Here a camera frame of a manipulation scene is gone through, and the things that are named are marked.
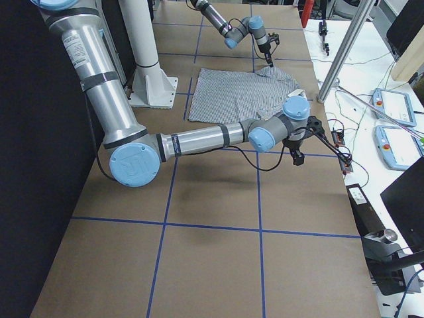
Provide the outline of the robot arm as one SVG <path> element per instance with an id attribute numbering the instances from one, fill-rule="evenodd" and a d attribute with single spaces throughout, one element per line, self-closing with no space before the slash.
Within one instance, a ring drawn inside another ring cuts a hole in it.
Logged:
<path id="1" fill-rule="evenodd" d="M 141 187 L 157 175 L 161 163 L 180 156 L 198 155 L 249 142 L 267 152 L 281 142 L 294 164 L 303 163 L 301 142 L 309 138 L 308 101 L 290 97 L 277 114 L 261 121 L 247 119 L 175 134 L 150 134 L 131 109 L 119 75 L 101 37 L 102 20 L 94 1 L 37 1 L 46 26 L 60 35 L 76 70 L 81 89 L 105 132 L 103 145 L 111 152 L 113 180 Z"/>
<path id="2" fill-rule="evenodd" d="M 234 25 L 214 8 L 214 6 L 206 0 L 190 1 L 192 9 L 199 11 L 211 24 L 218 33 L 224 38 L 225 45 L 233 49 L 246 38 L 248 35 L 254 39 L 257 48 L 264 56 L 263 60 L 271 68 L 274 67 L 272 60 L 271 43 L 275 43 L 276 47 L 280 44 L 279 35 L 276 33 L 267 33 L 264 27 L 264 21 L 261 16 L 244 17 L 242 20 L 235 19 L 238 25 Z"/>

